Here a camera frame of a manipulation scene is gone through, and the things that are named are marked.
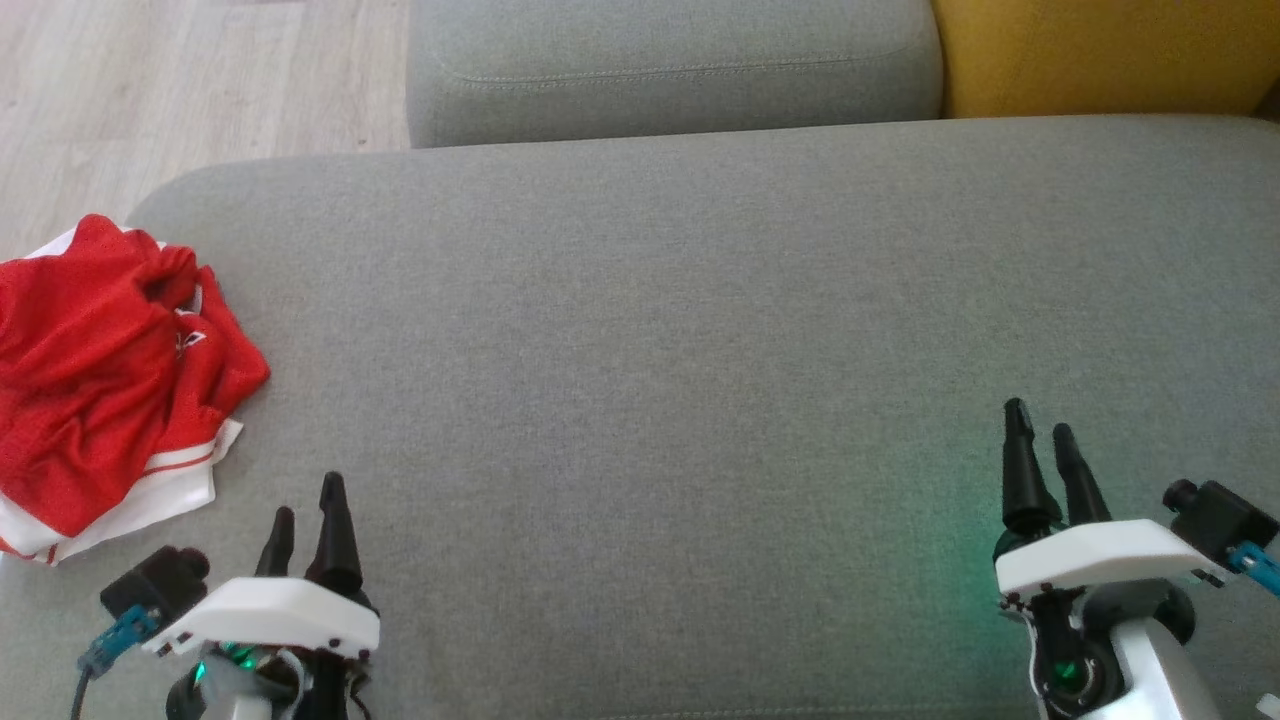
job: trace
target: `robotic arm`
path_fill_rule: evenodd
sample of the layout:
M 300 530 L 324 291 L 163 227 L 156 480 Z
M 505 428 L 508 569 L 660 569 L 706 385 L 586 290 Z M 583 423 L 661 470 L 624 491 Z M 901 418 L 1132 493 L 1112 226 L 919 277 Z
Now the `robotic arm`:
M 1247 574 L 1280 596 L 1263 547 L 1277 523 L 1222 486 L 1179 480 L 1170 529 L 1112 520 L 1068 425 L 1053 429 L 1068 521 L 1044 484 L 1027 406 L 1005 405 L 1004 521 L 996 543 L 1001 610 L 1025 623 L 1042 720 L 1217 720 L 1183 650 L 1196 629 L 1187 593 L 1166 578 L 1222 587 Z
M 280 507 L 255 577 L 209 593 L 209 561 L 196 550 L 164 547 L 102 591 L 115 625 L 81 657 L 81 688 L 125 650 L 141 644 L 159 657 L 197 656 L 169 691 L 169 720 L 347 720 L 381 625 L 364 593 L 364 577 L 342 475 L 328 473 L 320 492 L 324 524 L 315 559 L 289 578 L 293 511 Z

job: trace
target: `sofa cushion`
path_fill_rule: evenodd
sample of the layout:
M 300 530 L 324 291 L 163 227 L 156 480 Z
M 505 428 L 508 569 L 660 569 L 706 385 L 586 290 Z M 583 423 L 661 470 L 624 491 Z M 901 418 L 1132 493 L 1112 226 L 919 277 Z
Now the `sofa cushion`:
M 301 573 L 339 469 L 375 717 L 1033 717 L 995 606 L 1001 404 L 1073 423 L 1117 518 L 1181 477 L 1280 510 L 1277 167 L 1274 126 L 1151 117 L 179 179 L 128 222 L 218 270 L 271 380 L 207 509 L 0 562 L 0 715 L 65 711 L 97 591 L 163 543 L 248 574 L 289 503 Z M 1190 592 L 1243 717 L 1280 603 Z M 166 667 L 128 656 L 87 716 L 156 716 Z
M 1280 3 L 934 0 L 946 113 L 1254 111 L 1280 79 Z
M 413 0 L 415 147 L 936 118 L 928 0 Z

